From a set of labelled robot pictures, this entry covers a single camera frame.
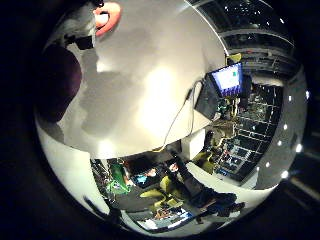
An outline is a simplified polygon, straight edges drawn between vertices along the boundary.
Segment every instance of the glass wall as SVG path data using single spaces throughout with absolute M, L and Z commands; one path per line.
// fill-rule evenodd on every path
M 268 150 L 281 115 L 283 89 L 253 85 L 247 110 L 238 110 L 236 136 L 225 140 L 216 173 L 241 182 Z
M 258 0 L 215 0 L 200 9 L 211 17 L 219 32 L 235 29 L 264 29 L 291 39 L 284 21 Z

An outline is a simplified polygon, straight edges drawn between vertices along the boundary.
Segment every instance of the computer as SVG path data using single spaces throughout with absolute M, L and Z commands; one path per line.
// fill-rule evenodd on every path
M 209 72 L 206 75 L 206 80 L 208 79 L 214 84 L 219 97 L 237 96 L 242 92 L 242 64 L 236 63 Z

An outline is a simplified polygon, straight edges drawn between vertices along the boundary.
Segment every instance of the person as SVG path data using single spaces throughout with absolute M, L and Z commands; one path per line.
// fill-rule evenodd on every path
M 200 209 L 202 216 L 208 214 L 237 212 L 245 207 L 245 203 L 236 203 L 234 193 L 218 193 L 195 179 L 188 171 L 185 163 L 175 155 L 178 171 L 182 181 L 189 192 L 189 203 Z
M 76 96 L 82 79 L 81 67 L 72 52 L 50 45 L 42 54 L 35 83 L 35 105 L 48 122 L 62 119 Z
M 130 178 L 128 178 L 126 174 L 123 177 L 126 185 L 138 186 L 140 188 L 146 188 L 160 180 L 156 168 L 152 168 L 145 173 L 137 174 Z

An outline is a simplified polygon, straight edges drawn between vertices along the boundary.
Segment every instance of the desk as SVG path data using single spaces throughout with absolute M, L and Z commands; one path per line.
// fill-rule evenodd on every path
M 95 49 L 69 46 L 83 79 L 58 126 L 62 143 L 89 152 L 91 158 L 129 156 L 162 146 L 194 82 L 224 66 L 219 38 L 185 1 L 117 2 L 123 8 L 120 23 L 97 39 Z M 187 102 L 168 143 L 189 134 L 190 107 Z M 194 114 L 194 131 L 209 124 Z

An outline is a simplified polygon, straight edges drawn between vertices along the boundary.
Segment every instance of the window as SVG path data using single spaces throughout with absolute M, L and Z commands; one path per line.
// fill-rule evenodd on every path
M 281 38 L 258 33 L 237 34 L 224 38 L 228 48 L 275 48 L 279 51 L 290 54 L 292 51 L 292 45 L 282 40 Z
M 217 17 L 226 16 L 228 18 L 229 23 L 220 25 L 220 31 L 246 28 L 265 29 L 277 32 L 287 39 L 291 38 L 280 17 L 273 9 L 259 0 L 216 0 L 214 2 L 215 4 L 205 4 L 204 10 L 218 11 Z M 216 6 L 215 9 L 208 7 L 213 5 Z

